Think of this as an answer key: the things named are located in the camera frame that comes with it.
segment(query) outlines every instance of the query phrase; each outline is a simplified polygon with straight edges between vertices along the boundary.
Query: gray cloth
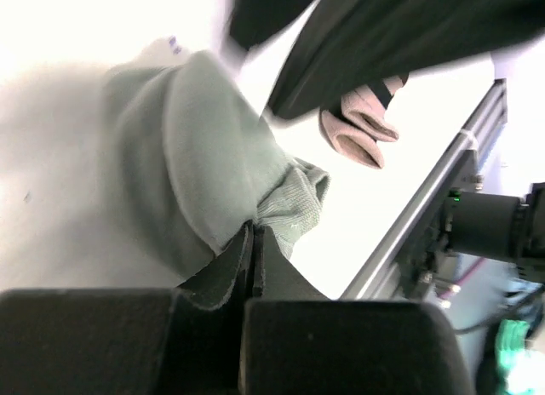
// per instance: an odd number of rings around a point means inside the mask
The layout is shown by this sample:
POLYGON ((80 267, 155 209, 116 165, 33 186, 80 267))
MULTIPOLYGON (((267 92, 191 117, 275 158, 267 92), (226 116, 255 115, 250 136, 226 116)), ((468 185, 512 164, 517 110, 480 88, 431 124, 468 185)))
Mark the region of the gray cloth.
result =
POLYGON ((206 53, 178 67, 114 69, 104 101, 106 198, 181 276, 247 220, 270 226, 286 257, 318 223, 328 175, 286 155, 206 53))

